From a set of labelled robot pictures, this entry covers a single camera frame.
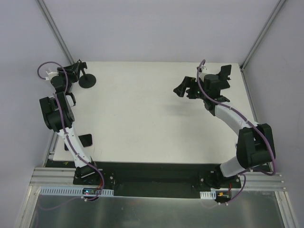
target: white table surface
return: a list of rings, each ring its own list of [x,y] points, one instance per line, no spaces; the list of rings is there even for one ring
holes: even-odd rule
[[[237,136],[204,108],[200,99],[180,98],[173,89],[185,76],[196,77],[198,63],[87,62],[96,76],[90,89],[73,85],[78,135],[92,134],[85,152],[94,161],[222,163],[236,155]],[[217,74],[222,63],[206,63]],[[231,88],[222,94],[253,120],[238,64]],[[55,161],[72,161],[58,140]]]

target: metal sheet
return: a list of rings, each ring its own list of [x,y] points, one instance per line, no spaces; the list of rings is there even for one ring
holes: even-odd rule
[[[50,208],[71,197],[40,196]],[[51,211],[35,210],[31,228],[263,228],[284,227],[274,192],[243,192],[228,206],[213,200],[100,198],[75,199]]]

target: black stand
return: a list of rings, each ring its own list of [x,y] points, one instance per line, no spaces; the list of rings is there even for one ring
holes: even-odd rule
[[[92,74],[86,74],[84,69],[81,69],[82,76],[80,77],[78,83],[80,87],[88,89],[96,84],[96,77]]]

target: black mounting plate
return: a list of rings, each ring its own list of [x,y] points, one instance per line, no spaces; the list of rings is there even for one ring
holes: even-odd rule
[[[168,164],[96,162],[104,176],[105,188],[115,196],[199,199],[201,191],[210,191],[204,179],[218,164]],[[240,188],[237,177],[221,184],[222,188]],[[75,185],[99,185],[97,174],[74,177]]]

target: gray wall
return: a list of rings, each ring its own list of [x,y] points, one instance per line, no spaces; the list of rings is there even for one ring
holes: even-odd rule
[[[241,63],[277,0],[45,0],[86,61]]]
[[[290,0],[245,69],[258,120],[273,128],[277,166],[304,227],[304,1]]]
[[[39,98],[52,88],[36,69],[67,61],[34,0],[1,1],[0,31],[0,227],[12,228],[49,138]]]

